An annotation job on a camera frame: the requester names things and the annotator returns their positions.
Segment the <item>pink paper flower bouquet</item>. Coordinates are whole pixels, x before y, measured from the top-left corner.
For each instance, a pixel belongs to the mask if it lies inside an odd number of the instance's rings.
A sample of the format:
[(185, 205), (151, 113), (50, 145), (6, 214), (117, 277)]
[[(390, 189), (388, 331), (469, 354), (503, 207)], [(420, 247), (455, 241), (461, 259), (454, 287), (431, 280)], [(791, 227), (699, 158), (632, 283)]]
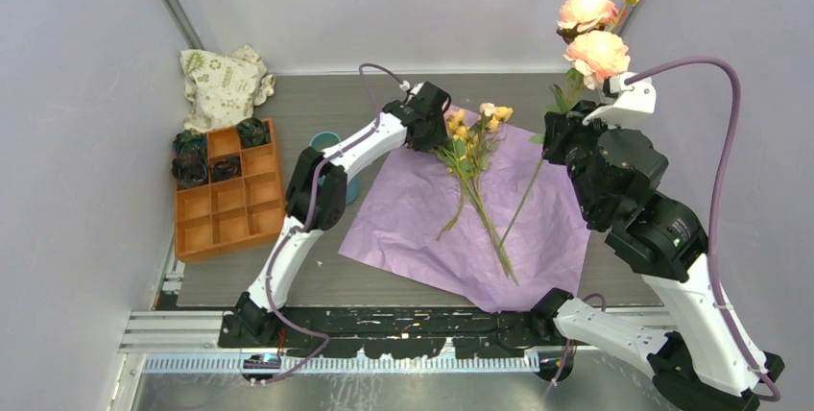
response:
[(549, 290), (575, 292), (589, 233), (563, 168), (544, 162), (531, 134), (506, 123), (481, 193), (519, 285), (505, 277), (470, 202), (455, 227), (456, 177), (433, 154), (406, 148), (384, 161), (340, 254), (460, 295), (489, 312), (526, 311)]

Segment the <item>white yellow flower stem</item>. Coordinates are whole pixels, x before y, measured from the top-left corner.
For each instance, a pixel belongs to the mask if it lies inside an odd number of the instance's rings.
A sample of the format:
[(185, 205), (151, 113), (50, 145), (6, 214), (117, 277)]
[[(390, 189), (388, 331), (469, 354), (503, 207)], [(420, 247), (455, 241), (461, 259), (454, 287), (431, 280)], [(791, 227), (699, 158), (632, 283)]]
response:
[(513, 110), (509, 107), (500, 107), (492, 103), (484, 103), (480, 106), (478, 119), (469, 130), (471, 136), (469, 154), (473, 162), (469, 188), (475, 210), (485, 227), (491, 247), (505, 277), (515, 285), (519, 285), (512, 262), (503, 245), (503, 238), (487, 213), (481, 193), (481, 177), (491, 167), (491, 155), (499, 148), (502, 141), (499, 134), (512, 114)]

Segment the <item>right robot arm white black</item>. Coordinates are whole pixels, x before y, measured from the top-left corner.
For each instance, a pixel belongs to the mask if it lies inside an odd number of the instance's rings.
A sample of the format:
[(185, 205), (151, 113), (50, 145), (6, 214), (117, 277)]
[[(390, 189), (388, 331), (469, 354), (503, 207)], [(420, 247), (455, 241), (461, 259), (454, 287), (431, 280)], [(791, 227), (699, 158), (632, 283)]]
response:
[(658, 191), (667, 158), (634, 129), (589, 115), (582, 101), (544, 116), (543, 158), (562, 166), (590, 230), (657, 293), (671, 330), (639, 326), (551, 289), (533, 308), (533, 331), (544, 344), (579, 341), (647, 375), (682, 410), (755, 410), (755, 387), (782, 373), (782, 359), (762, 351), (725, 309), (708, 269), (708, 239), (698, 216)]

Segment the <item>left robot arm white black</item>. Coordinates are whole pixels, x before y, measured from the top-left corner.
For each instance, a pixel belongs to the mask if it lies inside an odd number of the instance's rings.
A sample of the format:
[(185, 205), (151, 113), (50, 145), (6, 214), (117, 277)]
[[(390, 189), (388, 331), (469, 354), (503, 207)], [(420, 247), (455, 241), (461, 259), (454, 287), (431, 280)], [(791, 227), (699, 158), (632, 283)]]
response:
[(285, 193), (277, 241), (258, 276), (223, 318), (222, 347), (269, 347), (286, 327), (280, 309), (304, 259), (342, 219), (348, 183), (378, 158), (403, 146), (427, 151), (447, 139), (444, 114), (452, 99), (429, 82), (407, 90), (363, 129), (324, 150), (305, 148)]

